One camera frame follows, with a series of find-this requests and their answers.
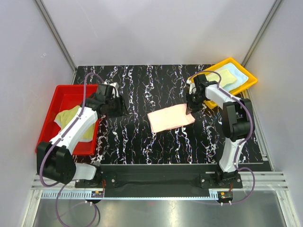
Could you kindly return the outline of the pink towel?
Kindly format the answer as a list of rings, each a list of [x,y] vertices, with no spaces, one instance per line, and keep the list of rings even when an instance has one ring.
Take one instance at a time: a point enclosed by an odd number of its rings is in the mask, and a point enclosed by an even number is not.
[[[187,105],[178,104],[148,113],[151,131],[158,133],[183,127],[195,122],[192,114],[186,114]]]

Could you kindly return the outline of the yellow green towel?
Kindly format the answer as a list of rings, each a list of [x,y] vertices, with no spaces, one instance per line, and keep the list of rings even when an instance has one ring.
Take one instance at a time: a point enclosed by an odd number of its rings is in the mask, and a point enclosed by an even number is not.
[[[216,70],[215,72],[220,74],[221,76],[220,86],[223,88],[227,88],[229,85],[233,85],[234,83],[237,82],[237,78],[234,75],[232,75],[228,69]],[[206,79],[208,81],[216,81],[217,83],[220,80],[219,76],[213,72],[207,74]]]

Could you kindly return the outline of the light blue towel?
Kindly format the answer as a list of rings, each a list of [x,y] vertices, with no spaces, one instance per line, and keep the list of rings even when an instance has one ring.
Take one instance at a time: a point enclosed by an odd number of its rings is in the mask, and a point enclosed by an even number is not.
[[[223,87],[226,91],[230,92],[248,81],[248,76],[242,73],[234,64],[228,63],[225,65],[225,68],[237,79],[235,82],[229,83]]]

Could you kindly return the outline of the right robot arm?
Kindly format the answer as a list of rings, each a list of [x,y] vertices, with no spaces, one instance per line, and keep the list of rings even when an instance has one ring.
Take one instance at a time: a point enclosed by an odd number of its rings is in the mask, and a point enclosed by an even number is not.
[[[186,114],[196,113],[204,101],[213,101],[222,110],[222,131],[225,136],[223,154],[211,183],[227,188],[239,180],[239,159],[243,146],[255,130],[250,99],[240,99],[227,92],[220,82],[208,81],[205,74],[187,79]]]

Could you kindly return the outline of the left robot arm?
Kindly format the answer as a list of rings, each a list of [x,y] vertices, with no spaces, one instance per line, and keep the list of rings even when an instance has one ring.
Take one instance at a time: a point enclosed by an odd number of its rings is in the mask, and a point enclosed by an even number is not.
[[[56,184],[86,180],[91,187],[98,187],[102,183],[102,175],[95,165],[75,163],[72,155],[85,132],[101,117],[117,118],[128,114],[118,89],[116,82],[98,85],[95,93],[83,98],[75,116],[55,137],[37,145],[37,173],[43,186],[48,186],[44,178]]]

